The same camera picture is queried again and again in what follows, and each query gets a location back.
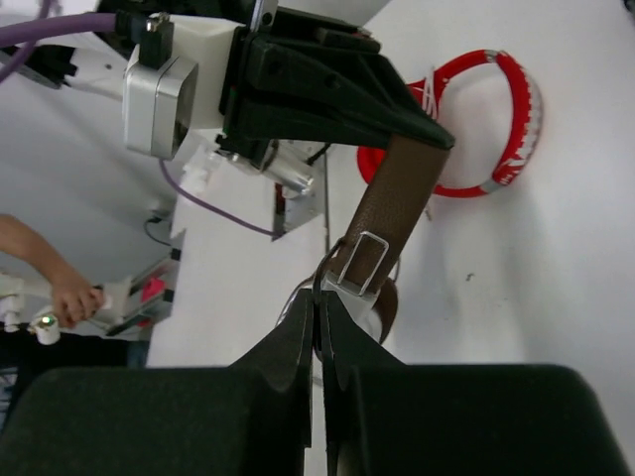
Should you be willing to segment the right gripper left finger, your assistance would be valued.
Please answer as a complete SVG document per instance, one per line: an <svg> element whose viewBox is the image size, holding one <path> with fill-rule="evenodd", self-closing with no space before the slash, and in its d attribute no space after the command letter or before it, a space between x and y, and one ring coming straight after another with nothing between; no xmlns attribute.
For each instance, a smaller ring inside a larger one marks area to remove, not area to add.
<svg viewBox="0 0 635 476"><path fill-rule="evenodd" d="M227 367L64 368L1 436L5 475L300 475L311 444L313 301Z"/></svg>

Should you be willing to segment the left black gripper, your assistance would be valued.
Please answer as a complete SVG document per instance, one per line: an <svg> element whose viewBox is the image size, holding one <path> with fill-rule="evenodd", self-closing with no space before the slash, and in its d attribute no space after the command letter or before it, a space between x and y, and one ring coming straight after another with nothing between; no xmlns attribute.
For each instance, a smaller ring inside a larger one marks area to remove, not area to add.
<svg viewBox="0 0 635 476"><path fill-rule="evenodd" d="M397 134L443 149L454 137L427 115L380 45L358 28L291 9L252 30L176 15L173 55L188 63L178 133L222 130L226 149L301 140L384 149Z"/></svg>

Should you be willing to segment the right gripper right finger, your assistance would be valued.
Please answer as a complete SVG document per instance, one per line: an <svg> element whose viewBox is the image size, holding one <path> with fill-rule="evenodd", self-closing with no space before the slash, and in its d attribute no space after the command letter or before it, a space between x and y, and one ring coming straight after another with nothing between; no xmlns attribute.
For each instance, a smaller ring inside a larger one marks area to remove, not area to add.
<svg viewBox="0 0 635 476"><path fill-rule="evenodd" d="M626 475L591 386L558 365L408 365L319 299L331 475Z"/></svg>

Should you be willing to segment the brown silver headphones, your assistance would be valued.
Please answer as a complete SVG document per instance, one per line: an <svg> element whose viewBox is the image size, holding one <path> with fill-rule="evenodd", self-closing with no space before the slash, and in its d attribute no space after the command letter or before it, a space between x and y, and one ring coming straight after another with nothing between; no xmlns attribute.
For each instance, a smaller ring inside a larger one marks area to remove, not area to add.
<svg viewBox="0 0 635 476"><path fill-rule="evenodd" d="M289 315L300 290L317 285L336 292L353 321L384 343L399 306L390 273L425 211L449 153L449 149L393 136L345 233L292 291L277 322Z"/></svg>

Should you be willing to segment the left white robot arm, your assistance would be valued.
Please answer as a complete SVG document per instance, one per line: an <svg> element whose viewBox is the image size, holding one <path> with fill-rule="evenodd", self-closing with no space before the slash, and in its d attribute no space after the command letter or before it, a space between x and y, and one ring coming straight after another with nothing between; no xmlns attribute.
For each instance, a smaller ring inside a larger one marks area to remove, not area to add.
<svg viewBox="0 0 635 476"><path fill-rule="evenodd" d="M262 162L280 141L385 149L396 138L453 147L362 28L275 1L102 1L93 12L5 25L1 57L36 43L29 78L97 76L123 102L128 149L172 158L189 132Z"/></svg>

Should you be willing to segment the person's forearm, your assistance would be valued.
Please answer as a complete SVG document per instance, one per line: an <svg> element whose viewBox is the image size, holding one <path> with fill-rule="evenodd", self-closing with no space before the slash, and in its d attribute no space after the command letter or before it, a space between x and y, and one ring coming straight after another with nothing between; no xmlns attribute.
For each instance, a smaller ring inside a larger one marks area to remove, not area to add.
<svg viewBox="0 0 635 476"><path fill-rule="evenodd" d="M22 260L52 285L74 275L74 268L39 233L12 215L1 215L1 252Z"/></svg>

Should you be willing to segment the red headphones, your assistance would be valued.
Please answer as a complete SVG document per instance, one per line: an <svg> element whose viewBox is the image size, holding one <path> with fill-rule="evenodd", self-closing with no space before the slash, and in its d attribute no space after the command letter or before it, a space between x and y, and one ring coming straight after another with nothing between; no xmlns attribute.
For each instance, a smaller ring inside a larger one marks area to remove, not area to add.
<svg viewBox="0 0 635 476"><path fill-rule="evenodd" d="M471 187L446 187L438 184L434 194L448 198L476 198L510 185L529 164L538 146L544 122L541 90L511 55L503 51L475 50L434 69L427 77L408 84L424 111L439 117L445 89L456 76L486 64L495 64L505 76L512 105L510 134L490 178Z"/></svg>

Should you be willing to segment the person's hand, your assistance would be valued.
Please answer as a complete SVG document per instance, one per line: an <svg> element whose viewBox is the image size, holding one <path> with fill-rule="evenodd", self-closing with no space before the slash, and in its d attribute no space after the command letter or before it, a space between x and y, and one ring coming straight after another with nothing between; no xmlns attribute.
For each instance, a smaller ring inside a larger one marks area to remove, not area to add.
<svg viewBox="0 0 635 476"><path fill-rule="evenodd" d="M104 294L81 275L68 275L52 282L54 315L62 328L73 328L101 309Z"/></svg>

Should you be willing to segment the white handheld controller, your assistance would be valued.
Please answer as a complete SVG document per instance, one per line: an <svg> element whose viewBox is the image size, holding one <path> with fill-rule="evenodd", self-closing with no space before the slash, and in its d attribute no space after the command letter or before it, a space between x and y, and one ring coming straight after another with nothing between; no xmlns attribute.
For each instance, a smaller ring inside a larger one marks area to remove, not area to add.
<svg viewBox="0 0 635 476"><path fill-rule="evenodd" d="M106 332L124 321L132 278L97 286L104 293L104 304L88 321ZM26 330L45 346L56 344L62 336L59 320L54 315L51 302L52 288L42 278L23 279L1 274L1 330L15 333L25 324ZM32 316L24 313L28 298L42 298L47 304Z"/></svg>

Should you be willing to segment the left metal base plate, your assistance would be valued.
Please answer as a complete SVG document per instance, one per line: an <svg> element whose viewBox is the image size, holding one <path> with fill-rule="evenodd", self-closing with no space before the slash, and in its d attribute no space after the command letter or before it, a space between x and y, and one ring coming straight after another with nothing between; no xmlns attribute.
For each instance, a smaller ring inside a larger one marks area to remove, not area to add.
<svg viewBox="0 0 635 476"><path fill-rule="evenodd" d="M281 141L266 172L274 183L275 239L324 216L327 209L327 152L323 145Z"/></svg>

